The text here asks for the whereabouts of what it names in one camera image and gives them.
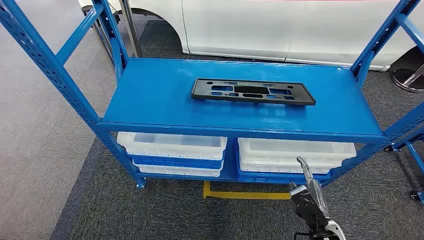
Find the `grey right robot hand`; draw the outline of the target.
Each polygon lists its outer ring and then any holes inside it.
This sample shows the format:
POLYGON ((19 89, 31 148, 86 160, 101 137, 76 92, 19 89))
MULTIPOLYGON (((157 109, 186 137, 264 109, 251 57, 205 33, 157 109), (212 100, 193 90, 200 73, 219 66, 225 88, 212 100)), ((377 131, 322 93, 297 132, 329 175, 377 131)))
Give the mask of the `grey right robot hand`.
POLYGON ((321 210, 323 215, 326 218, 329 218, 329 210, 327 207, 327 203, 324 199, 320 183, 314 178, 312 171, 304 158, 302 158, 301 156, 297 156, 296 160, 300 163, 300 166, 303 170, 306 180, 306 187, 309 193, 311 194, 312 198, 314 199, 315 203, 317 204, 318 208, 321 210))

